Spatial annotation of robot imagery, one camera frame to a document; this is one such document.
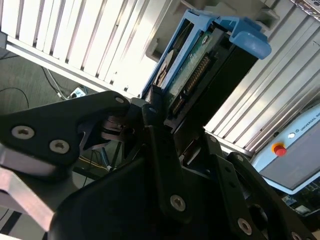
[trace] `white cable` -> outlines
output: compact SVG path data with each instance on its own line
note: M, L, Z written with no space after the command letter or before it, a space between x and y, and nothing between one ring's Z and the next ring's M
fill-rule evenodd
M48 71L50 78L52 79L52 81L53 81L54 84L56 85L56 87L57 87L59 93L61 94L62 98L63 98L64 100L68 100L68 98L66 98L66 96L65 96L65 95L63 94L63 92L61 91L59 85L57 84L57 82L56 82L56 80L55 80L55 78L54 78L54 76L52 76L50 70L49 70L48 68L46 68L46 70Z

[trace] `louvered panel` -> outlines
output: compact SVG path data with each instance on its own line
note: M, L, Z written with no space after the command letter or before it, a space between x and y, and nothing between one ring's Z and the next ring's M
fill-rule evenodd
M16 37L20 0L4 0L2 10L1 32Z
M100 20L100 24L96 30L88 57L85 62L84 71L95 76L98 72L99 65L103 59L104 51L110 41L116 24L116 21L122 16L122 9L127 5L127 0L108 0Z
M0 0L1 31L10 36L7 45L16 53L24 49L34 62L51 63L65 76L79 77L78 82L87 79L88 85L101 86L96 89L131 98L142 91L156 64L145 52L170 2Z
M205 127L252 153L313 100L320 87L320 23L289 1L280 1L274 11L281 21L266 32L271 55L253 66Z
M74 33L75 38L69 56L69 64L77 69L82 67L91 36L95 31L95 25L99 24L97 22L98 15L100 11L103 11L105 3L106 0L95 0L94 4L90 1L85 3L78 29Z
M37 31L41 0L24 0L19 40L32 46Z

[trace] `silver screw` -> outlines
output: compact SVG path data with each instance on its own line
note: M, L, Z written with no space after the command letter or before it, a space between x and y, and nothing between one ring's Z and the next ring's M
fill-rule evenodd
M210 139L212 142L216 143L217 142L217 139L215 139L213 136L210 136Z
M243 218L238 219L238 225L239 225L239 228L248 236L252 234L252 228L250 224Z
M123 104L125 101L121 97L116 97L115 100L121 104Z
M57 154L66 154L70 149L69 144L61 139L53 140L50 142L49 147L51 151Z
M294 240L302 240L301 237L296 232L291 232L292 238Z
M149 107L149 110L151 111L151 112L153 112L153 113L157 113L157 110L155 110L154 108L152 108L152 107Z
M29 126L15 126L11 133L15 138L22 140L30 139L35 135L35 131Z
M170 203L172 207L174 207L174 209L179 212L183 212L184 210L186 210L186 203L179 195L172 195L170 197Z
M205 44L208 41L208 38L209 38L208 36L205 36L202 40L202 44Z
M237 155L236 158L237 158L239 161L241 161L241 162L244 161L244 158L243 158L242 156L240 156L240 155Z

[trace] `emergency stop button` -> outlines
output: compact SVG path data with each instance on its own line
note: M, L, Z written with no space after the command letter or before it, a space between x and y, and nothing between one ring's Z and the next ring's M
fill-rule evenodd
M283 143L278 142L272 146L272 152L274 152L278 157L282 157L286 155L287 149Z

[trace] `blue drive tray handle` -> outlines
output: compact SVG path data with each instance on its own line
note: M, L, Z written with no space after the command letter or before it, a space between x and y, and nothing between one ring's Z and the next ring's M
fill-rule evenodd
M157 66L152 72L149 81L142 92L143 96L145 96L149 89L149 86L156 78L167 54L172 50L173 44L175 43L175 40L178 37L178 33L183 27L183 23L185 20L191 22L193 24L193 28L185 43L183 44L183 47L181 48L174 63L172 64L169 72L166 74L164 81L161 84L163 92L167 91L170 83L176 76L177 72L181 68L185 59L200 37L201 32L207 31L213 22L217 25L220 25L222 28L226 29L229 32L229 41L231 43L238 46L239 48L244 49L253 56L259 59L264 59L271 53L271 47L268 43L268 38L263 33L261 33L262 27L249 18L240 18L235 16L216 16L213 14L209 14L208 12L189 9L184 13L169 44L163 52L162 57L160 58Z

